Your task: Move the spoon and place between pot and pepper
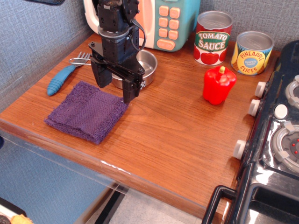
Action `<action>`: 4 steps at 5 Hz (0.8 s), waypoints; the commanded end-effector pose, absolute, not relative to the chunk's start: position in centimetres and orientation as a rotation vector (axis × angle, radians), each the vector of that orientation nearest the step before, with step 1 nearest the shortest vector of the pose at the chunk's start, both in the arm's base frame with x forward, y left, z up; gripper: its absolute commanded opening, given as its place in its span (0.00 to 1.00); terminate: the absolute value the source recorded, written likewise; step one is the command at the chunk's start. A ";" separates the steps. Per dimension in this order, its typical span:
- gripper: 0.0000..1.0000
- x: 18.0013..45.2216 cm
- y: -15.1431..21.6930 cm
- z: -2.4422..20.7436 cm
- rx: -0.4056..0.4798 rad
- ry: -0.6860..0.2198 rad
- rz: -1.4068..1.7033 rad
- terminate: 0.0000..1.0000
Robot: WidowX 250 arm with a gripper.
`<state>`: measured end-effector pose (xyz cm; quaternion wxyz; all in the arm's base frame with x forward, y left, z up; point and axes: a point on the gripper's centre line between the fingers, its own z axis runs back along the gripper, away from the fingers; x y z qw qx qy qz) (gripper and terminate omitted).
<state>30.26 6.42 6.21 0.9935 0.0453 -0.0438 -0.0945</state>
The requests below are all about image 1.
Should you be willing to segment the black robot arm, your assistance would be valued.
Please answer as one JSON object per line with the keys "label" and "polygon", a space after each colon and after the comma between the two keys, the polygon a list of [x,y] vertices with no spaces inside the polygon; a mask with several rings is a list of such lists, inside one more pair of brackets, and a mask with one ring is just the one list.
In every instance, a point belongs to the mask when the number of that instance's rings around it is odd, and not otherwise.
{"label": "black robot arm", "polygon": [[100,88],[112,82],[112,75],[122,80],[124,103],[139,96],[145,69],[137,60],[144,46],[139,44],[143,30],[135,19],[137,0],[100,0],[97,4],[98,33],[101,42],[91,42],[91,67]]}

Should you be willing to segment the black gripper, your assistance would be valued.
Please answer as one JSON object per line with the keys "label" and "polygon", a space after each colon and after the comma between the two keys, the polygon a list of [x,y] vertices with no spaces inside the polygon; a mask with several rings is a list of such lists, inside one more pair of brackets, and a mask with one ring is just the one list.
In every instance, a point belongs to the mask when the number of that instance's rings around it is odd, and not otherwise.
{"label": "black gripper", "polygon": [[111,31],[98,27],[101,43],[91,42],[91,67],[97,85],[104,88],[112,82],[115,74],[122,80],[123,101],[129,104],[139,96],[144,68],[136,56],[139,48],[139,27],[124,25],[123,30]]}

